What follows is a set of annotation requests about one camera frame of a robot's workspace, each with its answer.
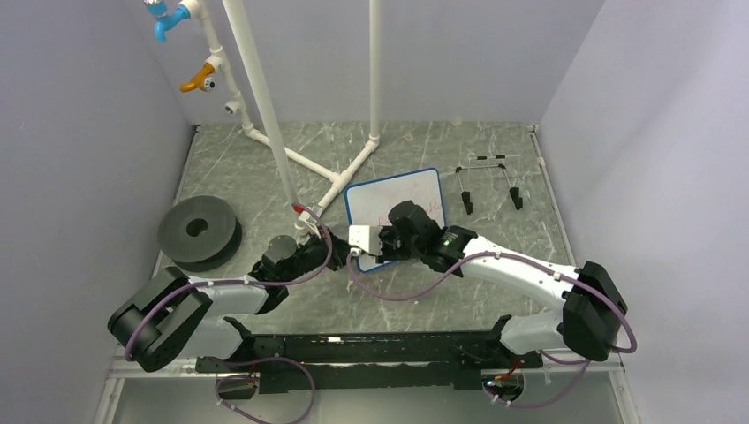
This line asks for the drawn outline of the blue framed whiteboard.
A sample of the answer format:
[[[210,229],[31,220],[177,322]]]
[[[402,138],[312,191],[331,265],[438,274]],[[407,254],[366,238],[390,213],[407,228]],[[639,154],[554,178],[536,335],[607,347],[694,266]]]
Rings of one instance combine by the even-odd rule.
[[[344,190],[344,204],[349,226],[395,226],[400,231],[432,227],[428,253],[446,224],[440,173],[434,167],[351,185]],[[378,263],[377,256],[353,250],[352,266],[363,274],[395,262]]]

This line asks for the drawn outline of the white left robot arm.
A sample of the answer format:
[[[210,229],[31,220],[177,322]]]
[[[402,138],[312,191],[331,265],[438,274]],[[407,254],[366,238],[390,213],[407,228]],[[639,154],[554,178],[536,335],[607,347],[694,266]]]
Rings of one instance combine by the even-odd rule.
[[[248,276],[210,280],[168,267],[112,314],[107,329],[125,348],[125,358],[145,372],[177,358],[200,356],[218,357],[230,370],[240,371],[252,363],[254,348],[251,332],[235,314],[273,311],[288,297],[289,282],[342,268],[349,249],[335,235],[311,236],[303,244],[277,236]]]

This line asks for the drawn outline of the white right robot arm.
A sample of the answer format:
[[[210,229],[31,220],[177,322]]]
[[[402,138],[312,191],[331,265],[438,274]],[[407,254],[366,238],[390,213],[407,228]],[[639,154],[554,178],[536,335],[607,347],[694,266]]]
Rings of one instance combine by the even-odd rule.
[[[434,272],[477,278],[514,289],[540,302],[546,312],[500,319],[487,342],[492,363],[507,367],[520,355],[567,348],[591,361],[613,352],[627,305],[609,272],[587,261],[582,267],[554,264],[499,246],[460,226],[440,226],[412,201],[397,204],[389,224],[374,229],[367,253],[378,261],[415,259]]]

